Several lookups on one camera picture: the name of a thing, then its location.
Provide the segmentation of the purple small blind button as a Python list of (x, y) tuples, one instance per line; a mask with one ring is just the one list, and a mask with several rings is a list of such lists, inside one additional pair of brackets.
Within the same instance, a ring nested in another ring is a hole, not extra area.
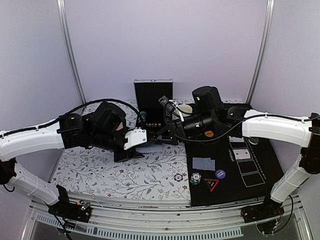
[(226, 177), (226, 172), (222, 169), (219, 169), (215, 172), (215, 176), (220, 180), (224, 179)]

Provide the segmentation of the red triangular all-in marker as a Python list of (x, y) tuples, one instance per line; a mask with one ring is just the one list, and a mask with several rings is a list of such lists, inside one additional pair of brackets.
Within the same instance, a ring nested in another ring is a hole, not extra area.
[(208, 179), (208, 178), (205, 178), (204, 179), (204, 182), (207, 184), (210, 192), (213, 192), (214, 189), (217, 187), (217, 185), (219, 184), (219, 180), (218, 179)]

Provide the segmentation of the orange big blind button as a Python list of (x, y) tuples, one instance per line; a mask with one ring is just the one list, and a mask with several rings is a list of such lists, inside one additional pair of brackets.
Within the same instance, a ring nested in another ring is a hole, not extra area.
[(215, 134), (214, 134), (211, 130), (208, 130), (208, 131), (205, 131), (205, 132), (204, 132), (204, 135), (205, 135), (207, 138), (213, 138)]

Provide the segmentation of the single blue ten chip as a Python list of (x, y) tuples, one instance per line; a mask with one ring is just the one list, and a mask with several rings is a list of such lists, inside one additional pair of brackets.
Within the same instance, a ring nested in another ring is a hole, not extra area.
[(182, 176), (181, 174), (178, 174), (178, 173), (177, 173), (177, 174), (174, 176), (174, 180), (177, 181), (177, 182), (180, 182), (180, 181), (183, 180), (183, 176)]

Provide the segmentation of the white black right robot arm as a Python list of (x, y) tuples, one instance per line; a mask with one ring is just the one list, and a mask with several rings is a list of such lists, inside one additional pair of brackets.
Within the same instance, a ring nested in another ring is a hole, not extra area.
[(219, 91), (214, 86), (202, 86), (192, 91), (195, 112), (179, 111), (166, 96), (158, 101), (163, 106), (164, 130), (173, 138), (172, 145), (178, 141), (195, 143), (214, 143), (226, 135), (237, 138), (264, 138), (288, 142), (300, 146), (299, 157), (286, 171), (285, 175), (272, 186), (259, 206), (262, 218), (269, 218), (278, 210), (284, 200), (299, 188), (311, 175), (320, 172), (320, 116), (293, 117), (280, 114), (263, 113), (244, 107), (226, 109)]

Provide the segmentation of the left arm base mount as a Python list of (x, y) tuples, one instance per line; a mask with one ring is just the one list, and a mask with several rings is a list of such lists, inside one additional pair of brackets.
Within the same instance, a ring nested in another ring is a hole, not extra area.
[(58, 190), (58, 202), (48, 207), (48, 212), (64, 220), (74, 220), (78, 222), (88, 223), (91, 217), (92, 208), (89, 201), (83, 199), (76, 203), (71, 203), (67, 190), (56, 185)]

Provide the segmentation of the dealt blue card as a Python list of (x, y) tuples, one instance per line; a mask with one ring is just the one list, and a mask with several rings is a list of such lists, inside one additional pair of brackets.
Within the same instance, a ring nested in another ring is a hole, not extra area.
[(192, 168), (210, 171), (212, 168), (212, 160), (210, 158), (194, 157), (192, 159)]
[(216, 161), (214, 159), (210, 159), (208, 161), (208, 170), (215, 171), (216, 170)]

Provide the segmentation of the clear dealer button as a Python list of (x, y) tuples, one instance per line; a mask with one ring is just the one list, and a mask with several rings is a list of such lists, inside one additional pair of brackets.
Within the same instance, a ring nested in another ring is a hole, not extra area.
[(259, 143), (259, 139), (257, 137), (250, 137), (248, 138), (248, 141), (252, 144), (252, 145), (257, 145)]

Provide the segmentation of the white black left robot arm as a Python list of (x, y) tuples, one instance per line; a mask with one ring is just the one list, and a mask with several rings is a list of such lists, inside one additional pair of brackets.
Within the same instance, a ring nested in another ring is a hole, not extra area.
[(101, 100), (97, 109), (86, 115), (71, 110), (41, 125), (0, 133), (0, 183), (25, 191), (63, 216), (74, 213), (66, 189), (52, 185), (30, 173), (16, 160), (18, 156), (52, 149), (92, 147), (113, 152), (116, 162), (141, 158), (135, 147), (148, 141), (145, 126), (128, 128), (126, 113), (116, 99)]

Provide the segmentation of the blue green moved chip stack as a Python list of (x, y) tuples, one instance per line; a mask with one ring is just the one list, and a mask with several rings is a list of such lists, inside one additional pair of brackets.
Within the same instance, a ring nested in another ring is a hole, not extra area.
[(198, 172), (194, 172), (194, 173), (192, 173), (192, 175), (191, 175), (190, 183), (191, 183), (192, 185), (198, 185), (198, 184), (201, 182), (201, 179), (202, 179), (201, 174), (198, 173)]

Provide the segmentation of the blue playing card deck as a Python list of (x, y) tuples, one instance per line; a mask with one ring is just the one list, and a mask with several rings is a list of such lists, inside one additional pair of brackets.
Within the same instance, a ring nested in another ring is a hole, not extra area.
[(148, 146), (139, 146), (135, 148), (138, 153), (141, 154), (154, 154), (161, 153), (163, 151), (162, 145), (148, 145)]

